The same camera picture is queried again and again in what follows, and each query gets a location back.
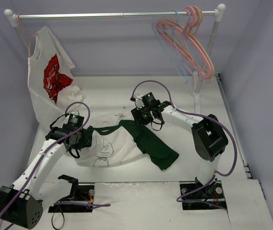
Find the white green raglan t-shirt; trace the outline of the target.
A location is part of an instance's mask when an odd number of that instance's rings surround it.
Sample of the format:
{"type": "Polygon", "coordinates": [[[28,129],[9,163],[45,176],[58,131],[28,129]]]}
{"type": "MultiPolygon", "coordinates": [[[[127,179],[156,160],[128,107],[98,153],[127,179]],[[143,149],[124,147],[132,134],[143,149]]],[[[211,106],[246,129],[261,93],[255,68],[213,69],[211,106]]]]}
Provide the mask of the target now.
{"type": "Polygon", "coordinates": [[[69,153],[84,167],[118,167],[147,155],[162,171],[179,157],[154,132],[137,125],[129,113],[91,118],[82,149],[72,149],[69,153]]]}

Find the blue wire hanger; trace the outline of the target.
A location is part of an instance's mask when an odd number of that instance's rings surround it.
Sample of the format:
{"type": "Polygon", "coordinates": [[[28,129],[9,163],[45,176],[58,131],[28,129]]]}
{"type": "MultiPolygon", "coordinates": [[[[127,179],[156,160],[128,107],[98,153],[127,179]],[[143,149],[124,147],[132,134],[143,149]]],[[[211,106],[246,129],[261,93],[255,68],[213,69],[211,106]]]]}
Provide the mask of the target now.
{"type": "Polygon", "coordinates": [[[159,20],[152,23],[152,31],[162,46],[167,58],[181,77],[183,83],[189,81],[190,68],[185,59],[185,49],[181,44],[181,31],[178,28],[178,12],[175,21],[159,20]]]}

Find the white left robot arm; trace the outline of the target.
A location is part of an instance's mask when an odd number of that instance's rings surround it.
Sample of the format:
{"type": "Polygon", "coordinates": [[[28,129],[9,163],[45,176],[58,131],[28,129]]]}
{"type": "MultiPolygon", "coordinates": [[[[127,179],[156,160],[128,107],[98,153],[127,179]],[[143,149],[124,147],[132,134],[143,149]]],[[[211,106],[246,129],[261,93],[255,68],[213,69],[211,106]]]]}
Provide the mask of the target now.
{"type": "Polygon", "coordinates": [[[12,185],[0,188],[0,219],[31,230],[42,213],[60,199],[73,201],[78,197],[78,179],[74,177],[63,174],[51,185],[44,185],[62,156],[86,146],[84,126],[89,118],[76,112],[65,117],[68,121],[62,127],[50,126],[43,146],[22,175],[12,185]]]}

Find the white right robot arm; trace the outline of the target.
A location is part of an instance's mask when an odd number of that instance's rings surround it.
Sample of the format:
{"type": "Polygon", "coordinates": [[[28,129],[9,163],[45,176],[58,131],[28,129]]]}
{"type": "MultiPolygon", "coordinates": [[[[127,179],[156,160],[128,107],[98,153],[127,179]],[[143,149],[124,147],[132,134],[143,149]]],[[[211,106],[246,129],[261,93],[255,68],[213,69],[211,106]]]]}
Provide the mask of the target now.
{"type": "Polygon", "coordinates": [[[215,175],[220,155],[228,145],[223,129],[207,118],[186,115],[173,108],[168,101],[144,104],[136,99],[136,108],[131,113],[139,125],[147,125],[159,120],[161,125],[170,123],[192,134],[195,150],[202,159],[195,178],[195,192],[200,197],[207,197],[213,190],[210,180],[215,175]]]}

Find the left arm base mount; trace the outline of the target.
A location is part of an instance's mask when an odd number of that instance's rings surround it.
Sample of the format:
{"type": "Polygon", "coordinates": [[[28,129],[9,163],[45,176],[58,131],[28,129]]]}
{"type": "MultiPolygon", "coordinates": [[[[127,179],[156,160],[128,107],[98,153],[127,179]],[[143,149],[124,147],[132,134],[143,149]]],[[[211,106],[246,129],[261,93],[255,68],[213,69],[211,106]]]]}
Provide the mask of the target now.
{"type": "MultiPolygon", "coordinates": [[[[57,203],[94,203],[94,195],[95,195],[95,186],[94,184],[81,184],[77,178],[61,175],[58,177],[59,180],[65,180],[71,184],[70,194],[61,198],[57,203]]],[[[77,204],[60,204],[49,207],[48,213],[52,213],[51,217],[51,226],[54,230],[61,230],[65,224],[65,216],[64,213],[92,213],[93,208],[84,205],[77,204]],[[62,225],[60,227],[56,227],[54,224],[54,216],[56,213],[59,213],[62,217],[62,225]]]]}

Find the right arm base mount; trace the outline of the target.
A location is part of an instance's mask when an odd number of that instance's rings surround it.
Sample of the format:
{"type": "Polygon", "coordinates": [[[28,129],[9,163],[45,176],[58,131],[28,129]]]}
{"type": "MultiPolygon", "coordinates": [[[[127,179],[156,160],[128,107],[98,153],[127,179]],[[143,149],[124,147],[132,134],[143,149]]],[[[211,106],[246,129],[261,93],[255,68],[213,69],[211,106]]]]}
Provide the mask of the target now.
{"type": "Polygon", "coordinates": [[[180,198],[179,200],[184,211],[227,210],[222,182],[217,179],[202,190],[180,198]]]}

